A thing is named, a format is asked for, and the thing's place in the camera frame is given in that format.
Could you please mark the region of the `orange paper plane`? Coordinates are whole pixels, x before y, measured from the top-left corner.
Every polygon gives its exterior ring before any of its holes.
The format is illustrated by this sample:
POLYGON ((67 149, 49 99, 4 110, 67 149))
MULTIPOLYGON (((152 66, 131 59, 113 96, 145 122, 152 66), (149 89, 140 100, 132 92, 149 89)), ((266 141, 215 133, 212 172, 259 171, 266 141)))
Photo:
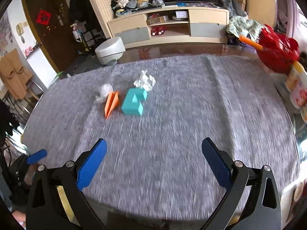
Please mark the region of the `orange paper plane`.
POLYGON ((107 96, 104 112, 105 117, 108 118, 111 114, 111 112, 119 105, 119 92, 110 92, 107 96))

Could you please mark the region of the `teal foam block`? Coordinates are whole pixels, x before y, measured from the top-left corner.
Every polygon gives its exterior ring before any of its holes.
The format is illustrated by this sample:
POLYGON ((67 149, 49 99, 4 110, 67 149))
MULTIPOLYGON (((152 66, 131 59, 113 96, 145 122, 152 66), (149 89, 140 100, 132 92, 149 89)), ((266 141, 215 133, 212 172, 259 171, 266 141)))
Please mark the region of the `teal foam block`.
POLYGON ((126 94, 121 110, 124 115, 142 116, 142 101, 146 101, 147 91, 143 88, 130 88, 126 94))

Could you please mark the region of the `clear plastic wrap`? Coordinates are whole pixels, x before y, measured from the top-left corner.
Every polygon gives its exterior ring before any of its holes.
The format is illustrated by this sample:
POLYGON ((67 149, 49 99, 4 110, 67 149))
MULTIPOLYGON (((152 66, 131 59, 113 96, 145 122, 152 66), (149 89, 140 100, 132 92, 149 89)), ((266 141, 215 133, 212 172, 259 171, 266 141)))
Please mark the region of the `clear plastic wrap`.
POLYGON ((113 86, 111 84, 103 84, 102 86, 99 87, 99 95, 95 97, 95 103, 97 104, 102 104, 106 102, 107 97, 111 92, 113 92, 113 86))

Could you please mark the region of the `white paper ball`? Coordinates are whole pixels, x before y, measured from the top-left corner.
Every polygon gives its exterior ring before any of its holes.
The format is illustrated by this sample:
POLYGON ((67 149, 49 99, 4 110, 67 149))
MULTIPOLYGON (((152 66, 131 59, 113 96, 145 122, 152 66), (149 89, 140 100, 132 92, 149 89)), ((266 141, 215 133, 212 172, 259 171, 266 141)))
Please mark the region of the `white paper ball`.
POLYGON ((147 92, 151 91, 156 84, 156 80, 153 76, 147 74, 147 70, 142 70, 137 80, 133 85, 135 88, 141 88, 147 92))

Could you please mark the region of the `grey woven table cloth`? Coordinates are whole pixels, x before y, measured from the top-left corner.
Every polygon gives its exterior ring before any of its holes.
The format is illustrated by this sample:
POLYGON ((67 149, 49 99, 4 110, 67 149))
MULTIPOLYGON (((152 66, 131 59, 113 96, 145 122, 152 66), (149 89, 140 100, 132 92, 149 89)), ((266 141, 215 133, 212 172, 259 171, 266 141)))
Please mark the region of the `grey woven table cloth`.
POLYGON ((248 167, 269 165, 278 187, 299 176, 287 110, 256 60, 176 56, 104 67, 52 84, 31 114, 22 142, 62 166, 99 138, 107 154, 84 194, 101 204, 164 220, 204 220, 225 190, 202 151, 204 138, 248 167), (96 89, 110 83, 123 99, 142 70, 156 79, 142 116, 116 108, 106 118, 96 89))

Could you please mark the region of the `tan coat on chair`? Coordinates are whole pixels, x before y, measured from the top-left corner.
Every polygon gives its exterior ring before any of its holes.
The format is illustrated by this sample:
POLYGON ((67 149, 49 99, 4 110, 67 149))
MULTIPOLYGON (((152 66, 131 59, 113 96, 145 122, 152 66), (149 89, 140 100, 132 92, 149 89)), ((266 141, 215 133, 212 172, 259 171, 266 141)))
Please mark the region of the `tan coat on chair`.
POLYGON ((23 100, 33 74, 21 62, 16 48, 1 57, 0 72, 2 82, 14 99, 23 100))

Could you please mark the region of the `white cream bottle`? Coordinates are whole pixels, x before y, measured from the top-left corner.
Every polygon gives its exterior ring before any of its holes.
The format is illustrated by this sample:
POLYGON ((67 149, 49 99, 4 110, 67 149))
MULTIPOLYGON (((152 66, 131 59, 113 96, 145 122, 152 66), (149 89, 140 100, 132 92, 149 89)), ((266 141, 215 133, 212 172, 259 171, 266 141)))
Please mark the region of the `white cream bottle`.
POLYGON ((300 115, 302 120, 307 123, 307 104, 305 104, 301 110, 300 110, 300 115))

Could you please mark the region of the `white pink lotion bottle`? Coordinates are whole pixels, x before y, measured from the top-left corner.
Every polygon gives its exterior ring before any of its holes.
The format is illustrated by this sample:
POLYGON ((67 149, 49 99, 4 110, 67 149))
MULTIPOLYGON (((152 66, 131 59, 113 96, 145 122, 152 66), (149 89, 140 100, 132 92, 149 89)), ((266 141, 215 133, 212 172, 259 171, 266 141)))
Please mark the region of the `white pink lotion bottle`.
POLYGON ((290 101, 296 109, 300 109, 306 103, 306 80, 300 80, 290 93, 290 101))

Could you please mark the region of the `white yellow lotion bottle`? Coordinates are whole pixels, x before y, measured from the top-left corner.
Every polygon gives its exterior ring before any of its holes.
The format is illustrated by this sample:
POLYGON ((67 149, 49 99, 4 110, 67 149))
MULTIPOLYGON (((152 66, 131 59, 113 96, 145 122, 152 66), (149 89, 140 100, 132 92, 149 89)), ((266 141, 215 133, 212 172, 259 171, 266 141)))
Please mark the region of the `white yellow lotion bottle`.
POLYGON ((286 79, 285 85, 288 91, 292 91, 298 81, 300 80, 300 75, 305 71, 303 65, 299 61, 295 61, 286 79))

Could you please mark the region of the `white round stool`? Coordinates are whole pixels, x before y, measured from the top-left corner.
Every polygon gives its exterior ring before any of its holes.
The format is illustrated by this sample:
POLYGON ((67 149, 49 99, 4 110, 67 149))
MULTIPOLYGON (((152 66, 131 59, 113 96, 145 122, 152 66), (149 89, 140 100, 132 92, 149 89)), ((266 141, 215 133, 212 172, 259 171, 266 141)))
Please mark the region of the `white round stool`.
POLYGON ((117 63, 125 53, 125 47, 120 37, 106 40, 95 49, 95 54, 101 65, 117 63))

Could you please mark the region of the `orange stick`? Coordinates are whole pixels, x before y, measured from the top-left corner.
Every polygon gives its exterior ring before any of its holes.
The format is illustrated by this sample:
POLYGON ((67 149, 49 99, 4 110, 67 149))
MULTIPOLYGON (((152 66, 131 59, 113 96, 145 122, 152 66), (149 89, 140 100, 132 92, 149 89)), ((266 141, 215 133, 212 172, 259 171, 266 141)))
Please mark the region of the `orange stick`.
POLYGON ((261 46, 260 44, 252 41, 251 39, 243 36, 243 35, 239 35, 239 40, 245 44, 248 44, 249 46, 255 48, 256 50, 259 50, 259 51, 263 51, 264 48, 263 46, 261 46))

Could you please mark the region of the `red basket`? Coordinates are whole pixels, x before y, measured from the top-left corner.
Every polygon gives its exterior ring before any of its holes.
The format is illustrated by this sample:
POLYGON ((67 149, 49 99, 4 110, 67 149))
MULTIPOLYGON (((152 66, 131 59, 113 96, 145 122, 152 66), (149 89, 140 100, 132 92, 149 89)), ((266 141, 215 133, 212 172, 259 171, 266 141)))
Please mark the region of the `red basket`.
POLYGON ((299 60, 299 44, 288 36, 275 33, 273 28, 265 25, 259 35, 258 43, 264 50, 257 50, 260 60, 276 73, 288 74, 295 61, 299 60))

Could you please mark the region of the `floral green cloth pile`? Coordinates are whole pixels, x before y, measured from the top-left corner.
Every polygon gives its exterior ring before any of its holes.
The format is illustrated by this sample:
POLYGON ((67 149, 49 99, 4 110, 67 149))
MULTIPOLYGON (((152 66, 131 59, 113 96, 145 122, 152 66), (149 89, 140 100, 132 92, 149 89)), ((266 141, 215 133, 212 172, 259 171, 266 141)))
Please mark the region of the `floral green cloth pile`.
POLYGON ((257 42, 264 27, 264 24, 258 23, 255 20, 242 16, 233 16, 229 20, 226 32, 235 35, 237 38, 239 38, 240 35, 245 37, 249 35, 252 41, 257 42))

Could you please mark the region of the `beige TV cabinet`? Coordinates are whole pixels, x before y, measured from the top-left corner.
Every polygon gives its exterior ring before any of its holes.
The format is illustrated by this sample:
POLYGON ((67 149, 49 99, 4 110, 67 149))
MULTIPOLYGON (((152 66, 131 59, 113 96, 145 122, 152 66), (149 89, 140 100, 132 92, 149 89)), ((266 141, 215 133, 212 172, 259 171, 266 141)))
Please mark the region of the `beige TV cabinet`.
POLYGON ((147 9, 108 22, 125 48, 172 43, 227 43, 229 11, 210 7, 147 9))

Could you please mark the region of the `dark brown door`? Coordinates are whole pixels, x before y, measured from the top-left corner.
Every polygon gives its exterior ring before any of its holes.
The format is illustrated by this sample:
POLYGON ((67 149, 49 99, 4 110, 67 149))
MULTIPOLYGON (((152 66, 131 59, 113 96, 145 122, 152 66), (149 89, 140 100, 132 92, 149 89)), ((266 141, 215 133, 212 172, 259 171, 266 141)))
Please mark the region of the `dark brown door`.
POLYGON ((72 33, 66 0, 21 0, 26 19, 47 60, 66 71, 84 47, 72 33))

